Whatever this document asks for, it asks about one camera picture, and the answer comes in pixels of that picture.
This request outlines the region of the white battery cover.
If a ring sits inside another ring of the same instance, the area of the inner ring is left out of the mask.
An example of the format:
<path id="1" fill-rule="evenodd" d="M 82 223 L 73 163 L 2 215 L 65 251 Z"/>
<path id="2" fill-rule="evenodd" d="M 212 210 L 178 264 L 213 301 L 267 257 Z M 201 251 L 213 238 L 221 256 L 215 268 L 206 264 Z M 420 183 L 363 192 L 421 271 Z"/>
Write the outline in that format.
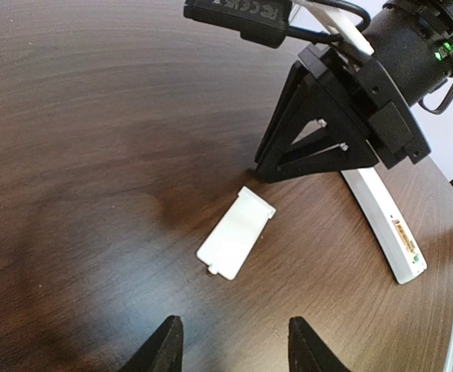
<path id="1" fill-rule="evenodd" d="M 208 272 L 236 278 L 276 209 L 246 186 L 196 252 Z"/>

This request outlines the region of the white remote control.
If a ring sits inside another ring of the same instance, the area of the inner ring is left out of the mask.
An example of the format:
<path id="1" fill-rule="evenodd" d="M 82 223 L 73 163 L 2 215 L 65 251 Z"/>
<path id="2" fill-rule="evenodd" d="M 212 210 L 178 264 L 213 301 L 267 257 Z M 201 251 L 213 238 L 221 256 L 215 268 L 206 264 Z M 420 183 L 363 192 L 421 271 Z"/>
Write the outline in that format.
<path id="1" fill-rule="evenodd" d="M 341 175 L 352 191 L 374 232 L 398 284 L 406 284 L 427 269 L 427 263 L 401 214 L 396 202 L 382 179 L 373 168 L 344 170 Z M 420 252 L 420 262 L 412 264 L 404 252 L 402 242 L 392 219 L 399 219 Z"/>

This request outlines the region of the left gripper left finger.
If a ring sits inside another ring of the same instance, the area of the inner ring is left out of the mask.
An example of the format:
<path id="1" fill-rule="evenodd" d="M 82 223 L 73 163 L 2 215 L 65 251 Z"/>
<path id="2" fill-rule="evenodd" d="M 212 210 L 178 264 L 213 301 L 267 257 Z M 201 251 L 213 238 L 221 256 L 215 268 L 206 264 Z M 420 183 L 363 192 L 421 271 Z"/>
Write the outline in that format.
<path id="1" fill-rule="evenodd" d="M 168 316 L 141 345 L 120 372 L 173 372 L 183 368 L 183 323 Z"/>

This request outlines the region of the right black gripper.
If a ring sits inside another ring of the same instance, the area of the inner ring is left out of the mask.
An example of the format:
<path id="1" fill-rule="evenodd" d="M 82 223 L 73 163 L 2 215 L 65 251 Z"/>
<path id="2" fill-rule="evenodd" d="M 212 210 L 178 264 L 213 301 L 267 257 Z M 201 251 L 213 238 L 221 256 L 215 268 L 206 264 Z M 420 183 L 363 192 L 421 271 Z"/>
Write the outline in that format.
<path id="1" fill-rule="evenodd" d="M 374 56 L 338 42 L 310 44 L 299 58 L 305 66 L 292 65 L 257 150 L 258 179 L 276 183 L 368 168 L 378 159 L 390 169 L 406 158 L 416 164 L 431 153 L 407 100 Z M 343 94 L 332 98 L 313 74 L 326 74 Z"/>

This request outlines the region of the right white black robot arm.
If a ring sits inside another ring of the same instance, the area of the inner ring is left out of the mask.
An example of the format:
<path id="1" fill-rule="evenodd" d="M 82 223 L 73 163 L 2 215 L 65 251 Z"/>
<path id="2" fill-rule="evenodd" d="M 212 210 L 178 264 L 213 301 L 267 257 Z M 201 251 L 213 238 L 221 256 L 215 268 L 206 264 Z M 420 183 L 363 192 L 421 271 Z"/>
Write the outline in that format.
<path id="1" fill-rule="evenodd" d="M 388 1 L 363 36 L 309 44 L 292 65 L 256 154 L 267 183 L 354 170 L 431 151 L 411 108 L 453 80 L 453 1 Z M 453 99 L 453 85 L 437 108 Z"/>

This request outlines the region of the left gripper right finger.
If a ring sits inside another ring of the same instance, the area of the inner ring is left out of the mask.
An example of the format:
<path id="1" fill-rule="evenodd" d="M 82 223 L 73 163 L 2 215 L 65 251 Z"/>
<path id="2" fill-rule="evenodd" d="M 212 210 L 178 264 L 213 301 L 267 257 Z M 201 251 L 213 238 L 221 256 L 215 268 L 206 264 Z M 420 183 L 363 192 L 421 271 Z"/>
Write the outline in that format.
<path id="1" fill-rule="evenodd" d="M 288 360 L 289 372 L 350 372 L 300 316 L 289 321 Z"/>

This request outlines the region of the copper AA battery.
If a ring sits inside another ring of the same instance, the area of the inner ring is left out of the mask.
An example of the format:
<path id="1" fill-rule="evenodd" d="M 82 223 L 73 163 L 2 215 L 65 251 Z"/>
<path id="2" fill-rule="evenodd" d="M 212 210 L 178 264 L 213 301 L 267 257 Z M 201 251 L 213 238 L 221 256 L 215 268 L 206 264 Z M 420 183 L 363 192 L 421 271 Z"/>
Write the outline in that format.
<path id="1" fill-rule="evenodd" d="M 399 219 L 392 219 L 392 224 L 396 229 L 398 236 L 400 237 L 404 252 L 407 255 L 408 260 L 410 260 L 412 264 L 419 263 L 421 260 L 419 249 L 417 248 L 417 245 L 412 237 L 403 227 L 402 222 Z"/>

